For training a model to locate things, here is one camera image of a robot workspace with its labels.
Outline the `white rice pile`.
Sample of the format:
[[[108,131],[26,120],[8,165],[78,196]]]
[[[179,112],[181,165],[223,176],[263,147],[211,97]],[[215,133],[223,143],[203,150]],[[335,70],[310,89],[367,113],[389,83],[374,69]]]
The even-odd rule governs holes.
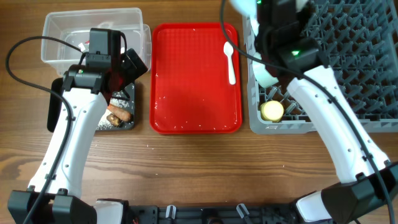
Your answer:
[[[123,108],[123,109],[129,111],[133,115],[132,121],[130,121],[130,122],[123,121],[122,125],[120,125],[120,127],[118,127],[118,128],[112,126],[111,123],[109,121],[107,121],[107,119],[106,119],[107,115],[112,114],[112,112],[110,112],[107,108],[104,115],[101,117],[101,119],[97,125],[97,128],[96,128],[97,131],[129,130],[134,127],[135,105],[132,100],[127,100],[124,97],[125,97],[125,95],[123,95],[122,92],[117,92],[111,98],[110,104],[112,104],[114,106],[118,106],[120,108]]]

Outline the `light blue bowl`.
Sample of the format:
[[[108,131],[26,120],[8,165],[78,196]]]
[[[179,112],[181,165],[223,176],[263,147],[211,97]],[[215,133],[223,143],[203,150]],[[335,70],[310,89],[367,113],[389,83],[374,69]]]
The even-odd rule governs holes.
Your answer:
[[[258,23],[257,19],[255,17],[250,17],[249,21],[250,21],[250,25],[251,25],[253,34],[255,36],[257,36],[259,33],[259,23]]]

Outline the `mint green bowl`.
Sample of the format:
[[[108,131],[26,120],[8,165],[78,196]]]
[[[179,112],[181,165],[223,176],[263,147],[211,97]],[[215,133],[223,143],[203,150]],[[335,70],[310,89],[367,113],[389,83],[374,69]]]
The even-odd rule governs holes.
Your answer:
[[[263,88],[268,88],[278,83],[278,79],[273,77],[267,70],[266,66],[260,62],[252,61],[254,76],[258,84]]]

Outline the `orange carrot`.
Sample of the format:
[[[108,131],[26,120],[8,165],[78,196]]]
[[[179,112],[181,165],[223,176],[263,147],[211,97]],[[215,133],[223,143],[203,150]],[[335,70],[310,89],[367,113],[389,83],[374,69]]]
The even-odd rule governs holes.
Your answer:
[[[120,108],[118,106],[114,106],[112,104],[109,104],[108,105],[108,110],[110,112],[112,112],[112,114],[117,116],[122,121],[130,122],[133,119],[133,115],[129,111],[127,111],[127,110],[125,110],[123,108]]]

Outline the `white tissue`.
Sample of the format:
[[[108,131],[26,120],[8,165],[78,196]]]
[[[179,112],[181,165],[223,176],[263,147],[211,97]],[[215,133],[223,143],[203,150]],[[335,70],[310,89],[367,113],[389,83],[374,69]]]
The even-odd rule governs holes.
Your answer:
[[[80,50],[82,52],[88,52],[89,51],[89,45],[90,45],[89,41],[81,42],[81,43],[78,44],[78,47],[80,48]]]

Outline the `white plastic spoon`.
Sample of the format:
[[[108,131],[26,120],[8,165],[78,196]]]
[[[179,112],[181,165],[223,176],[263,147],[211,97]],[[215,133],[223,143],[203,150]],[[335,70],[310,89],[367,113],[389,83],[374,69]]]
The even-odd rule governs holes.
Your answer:
[[[227,57],[228,61],[228,80],[230,85],[235,85],[236,84],[236,77],[235,77],[235,72],[234,72],[234,67],[233,67],[233,61],[232,61],[232,56],[234,53],[233,46],[229,42],[224,43],[223,47],[223,52]]]

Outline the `brown food chunk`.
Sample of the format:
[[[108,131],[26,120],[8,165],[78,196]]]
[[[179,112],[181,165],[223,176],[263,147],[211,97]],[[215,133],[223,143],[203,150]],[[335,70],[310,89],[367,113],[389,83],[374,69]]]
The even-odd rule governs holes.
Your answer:
[[[111,123],[112,126],[117,128],[120,127],[120,125],[122,125],[123,123],[123,121],[114,114],[107,115],[106,119]]]

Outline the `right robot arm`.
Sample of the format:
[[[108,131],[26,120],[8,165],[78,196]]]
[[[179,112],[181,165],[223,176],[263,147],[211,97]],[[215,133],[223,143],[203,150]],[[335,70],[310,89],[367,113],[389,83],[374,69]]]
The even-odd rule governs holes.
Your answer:
[[[397,164],[364,130],[318,42],[301,35],[308,4],[257,1],[256,9],[255,48],[274,77],[287,79],[287,91],[323,140],[339,180],[295,201],[301,221],[349,223],[386,206],[389,221],[394,223]]]

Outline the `light blue plate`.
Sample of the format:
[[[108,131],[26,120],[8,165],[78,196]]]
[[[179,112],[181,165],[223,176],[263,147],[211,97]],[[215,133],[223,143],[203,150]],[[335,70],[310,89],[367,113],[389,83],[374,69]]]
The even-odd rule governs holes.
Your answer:
[[[255,16],[257,13],[256,0],[230,0],[229,2],[242,16],[250,17]]]

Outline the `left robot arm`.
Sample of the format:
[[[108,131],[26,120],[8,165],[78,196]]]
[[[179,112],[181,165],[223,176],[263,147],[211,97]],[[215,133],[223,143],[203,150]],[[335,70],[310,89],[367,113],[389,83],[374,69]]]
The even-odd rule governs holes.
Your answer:
[[[26,190],[12,191],[7,207],[16,223],[136,223],[126,200],[81,199],[83,170],[97,125],[113,94],[147,72],[118,30],[92,28],[87,52],[63,75],[58,120],[49,147]]]

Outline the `yellow plastic cup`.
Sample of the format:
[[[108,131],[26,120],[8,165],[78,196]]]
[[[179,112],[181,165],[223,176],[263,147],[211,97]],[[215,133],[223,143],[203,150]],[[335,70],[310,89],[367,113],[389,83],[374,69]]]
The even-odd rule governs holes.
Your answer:
[[[279,122],[284,115],[284,107],[278,101],[267,101],[260,106],[260,113],[264,121]]]

